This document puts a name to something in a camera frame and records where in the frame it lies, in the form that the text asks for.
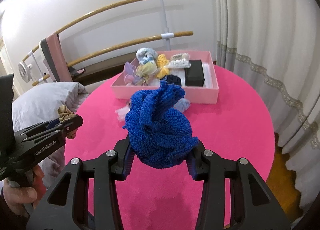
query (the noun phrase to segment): lace trim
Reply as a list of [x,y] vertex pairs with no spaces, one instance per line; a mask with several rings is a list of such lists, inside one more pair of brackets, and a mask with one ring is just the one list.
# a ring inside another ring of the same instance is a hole
[[227,46],[222,45],[219,41],[218,41],[218,47],[221,47],[223,50],[225,50],[227,53],[231,53],[231,54],[235,54],[236,55],[236,60],[241,61],[243,63],[247,63],[250,65],[250,69],[256,73],[259,73],[261,75],[264,76],[264,82],[269,85],[272,86],[276,89],[278,89],[281,92],[283,101],[289,105],[292,108],[295,108],[298,111],[298,121],[300,123],[302,123],[302,128],[303,130],[307,131],[307,130],[311,130],[313,133],[312,139],[311,139],[311,146],[313,149],[320,149],[320,142],[319,139],[317,137],[317,131],[319,129],[318,123],[317,122],[313,122],[313,123],[309,123],[307,121],[307,116],[303,113],[303,104],[301,101],[299,101],[298,99],[294,99],[293,97],[291,97],[283,82],[281,82],[280,80],[274,79],[270,76],[267,75],[267,69],[264,68],[263,66],[259,66],[254,64],[251,61],[251,58],[245,55],[241,55],[239,53],[237,53],[237,49],[236,48],[227,48]]

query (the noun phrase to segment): black box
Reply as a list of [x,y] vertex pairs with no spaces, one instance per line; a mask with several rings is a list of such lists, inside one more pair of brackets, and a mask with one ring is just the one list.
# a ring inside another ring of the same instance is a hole
[[184,69],[186,86],[203,86],[204,74],[201,60],[190,60],[190,68]]

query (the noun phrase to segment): white fan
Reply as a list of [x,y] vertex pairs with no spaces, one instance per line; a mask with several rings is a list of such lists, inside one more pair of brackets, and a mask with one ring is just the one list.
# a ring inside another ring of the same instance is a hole
[[32,64],[26,65],[25,62],[20,62],[18,64],[18,69],[19,69],[19,73],[20,73],[23,81],[28,83],[30,81],[30,79],[32,78],[32,76],[31,76]]

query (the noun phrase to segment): black sleeve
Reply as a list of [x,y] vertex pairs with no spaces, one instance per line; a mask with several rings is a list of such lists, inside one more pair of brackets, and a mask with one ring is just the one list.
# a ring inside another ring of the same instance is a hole
[[1,230],[26,230],[28,219],[13,213],[3,198],[0,196],[0,229]]

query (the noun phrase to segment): silver screw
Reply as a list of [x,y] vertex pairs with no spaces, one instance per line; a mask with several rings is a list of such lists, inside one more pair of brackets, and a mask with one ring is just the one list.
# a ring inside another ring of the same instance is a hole
[[72,165],[78,164],[79,161],[80,161],[80,160],[79,160],[78,158],[73,158],[73,159],[71,160],[71,164],[72,164]]
[[205,156],[212,156],[212,155],[213,155],[213,152],[210,151],[210,150],[205,150],[205,151],[203,152],[203,154],[204,154]]
[[107,151],[107,156],[112,157],[116,154],[116,152],[114,150],[109,150]]
[[245,158],[241,158],[239,161],[240,161],[240,163],[243,164],[243,165],[247,165],[247,164],[248,164],[248,160],[245,159]]

